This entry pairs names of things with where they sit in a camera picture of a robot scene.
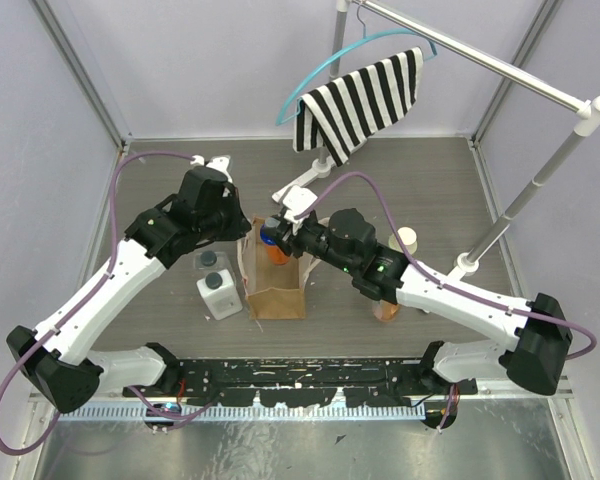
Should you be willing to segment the brown canvas tote bag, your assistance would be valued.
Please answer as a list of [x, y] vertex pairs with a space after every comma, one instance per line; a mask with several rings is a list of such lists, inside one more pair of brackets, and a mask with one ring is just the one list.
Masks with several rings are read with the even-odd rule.
[[253, 320], [296, 320], [306, 317], [305, 287], [321, 263], [308, 254], [272, 262], [260, 238], [262, 217], [253, 217], [251, 231], [237, 242], [237, 263]]

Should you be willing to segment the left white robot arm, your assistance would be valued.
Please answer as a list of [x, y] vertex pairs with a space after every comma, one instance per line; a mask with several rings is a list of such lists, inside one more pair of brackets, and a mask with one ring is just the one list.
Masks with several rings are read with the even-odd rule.
[[103, 265], [53, 316], [35, 328], [15, 327], [6, 343], [20, 371], [61, 413], [95, 394], [129, 386], [158, 396], [177, 392], [179, 360], [149, 342], [128, 351], [97, 352], [93, 345], [123, 308], [180, 257], [213, 242], [237, 241], [250, 230], [230, 177], [196, 166], [177, 193], [139, 214]]

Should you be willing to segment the white square bottle grey cap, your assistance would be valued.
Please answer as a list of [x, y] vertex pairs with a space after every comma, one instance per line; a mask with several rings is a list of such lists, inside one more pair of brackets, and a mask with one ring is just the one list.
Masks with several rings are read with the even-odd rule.
[[223, 320], [243, 309], [234, 278], [228, 269], [212, 271], [196, 282], [201, 298], [216, 320]]

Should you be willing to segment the clear square bottle grey cap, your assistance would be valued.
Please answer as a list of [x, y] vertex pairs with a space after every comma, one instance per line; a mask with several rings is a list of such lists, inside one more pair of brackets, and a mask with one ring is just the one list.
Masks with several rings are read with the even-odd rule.
[[201, 250], [194, 253], [193, 278], [200, 280], [211, 272], [227, 269], [232, 274], [232, 267], [228, 255], [222, 251]]

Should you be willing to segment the pink clear soap bottle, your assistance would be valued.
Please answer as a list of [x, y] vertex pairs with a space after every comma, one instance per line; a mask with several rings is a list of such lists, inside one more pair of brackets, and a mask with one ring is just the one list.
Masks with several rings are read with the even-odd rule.
[[399, 305], [384, 300], [374, 301], [372, 303], [372, 313], [380, 322], [388, 323], [394, 321], [399, 311]]

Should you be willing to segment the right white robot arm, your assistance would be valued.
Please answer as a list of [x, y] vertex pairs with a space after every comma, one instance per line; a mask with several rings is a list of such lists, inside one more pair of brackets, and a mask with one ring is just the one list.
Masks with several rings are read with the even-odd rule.
[[282, 252], [309, 254], [350, 275], [362, 295], [427, 311], [484, 335], [454, 344], [434, 341], [418, 370], [424, 390], [445, 392], [473, 378], [507, 377], [534, 394], [556, 393], [573, 335], [559, 302], [546, 294], [528, 301], [490, 292], [424, 267], [378, 242], [356, 209], [335, 212], [325, 224], [310, 214], [296, 225], [280, 215], [261, 229]]

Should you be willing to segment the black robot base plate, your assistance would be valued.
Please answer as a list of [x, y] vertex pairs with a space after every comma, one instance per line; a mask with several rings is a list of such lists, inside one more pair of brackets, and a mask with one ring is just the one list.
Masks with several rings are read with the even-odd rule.
[[345, 406], [411, 407], [419, 397], [449, 389], [424, 379], [419, 363], [402, 358], [182, 359], [171, 389], [142, 387], [146, 397], [180, 393], [185, 403], [204, 406], [289, 408], [330, 405], [338, 393]]

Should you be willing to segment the orange bottle blue cap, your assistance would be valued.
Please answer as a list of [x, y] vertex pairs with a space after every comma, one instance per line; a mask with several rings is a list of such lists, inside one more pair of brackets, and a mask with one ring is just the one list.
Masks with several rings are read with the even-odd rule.
[[282, 266], [289, 262], [290, 257], [287, 256], [275, 243], [273, 238], [265, 232], [267, 228], [274, 228], [279, 224], [279, 221], [273, 217], [267, 217], [260, 227], [259, 235], [264, 244], [268, 258], [275, 266]]

